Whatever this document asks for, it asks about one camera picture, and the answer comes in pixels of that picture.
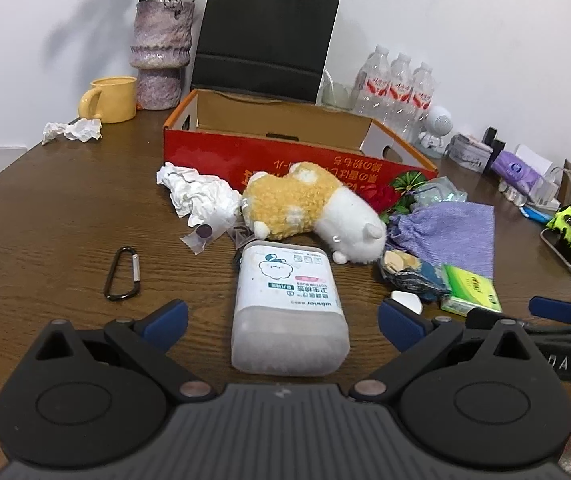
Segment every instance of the plastic water bottle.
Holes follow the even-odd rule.
[[[250,374],[324,376],[350,351],[326,253],[257,240],[243,250],[232,365]]]
[[[361,67],[353,89],[353,98],[356,101],[355,114],[381,121],[384,119],[390,87],[389,53],[388,48],[377,45]]]
[[[435,93],[435,78],[432,76],[432,67],[427,63],[421,63],[421,66],[414,72],[414,81],[412,83],[412,95],[409,100],[411,108],[413,108],[413,124],[404,138],[409,142],[415,142],[421,131],[427,117],[427,109],[432,102],[432,95]]]
[[[413,82],[410,60],[411,57],[401,53],[390,66],[390,87],[383,117],[383,123],[401,137],[405,136],[414,115],[409,105]]]

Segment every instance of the red cardboard box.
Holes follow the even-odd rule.
[[[437,168],[378,121],[310,104],[193,90],[163,127],[163,156],[243,191],[255,171],[287,173],[309,161],[354,191],[406,171]]]

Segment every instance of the white wall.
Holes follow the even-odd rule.
[[[132,73],[134,12],[135,0],[0,0],[0,145],[34,145],[45,122],[75,117],[90,80]],[[461,131],[492,125],[508,148],[571,160],[571,0],[341,0],[334,78],[351,82],[376,43],[435,67],[435,102]]]

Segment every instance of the ribbed gray panel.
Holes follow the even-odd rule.
[[[181,406],[149,446],[109,466],[44,471],[11,463],[0,480],[568,480],[555,465],[484,473],[432,458],[387,409],[334,385],[232,384]]]

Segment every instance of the purple cloth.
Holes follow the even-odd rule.
[[[494,208],[473,202],[438,202],[390,221],[389,241],[431,263],[450,264],[492,279]]]

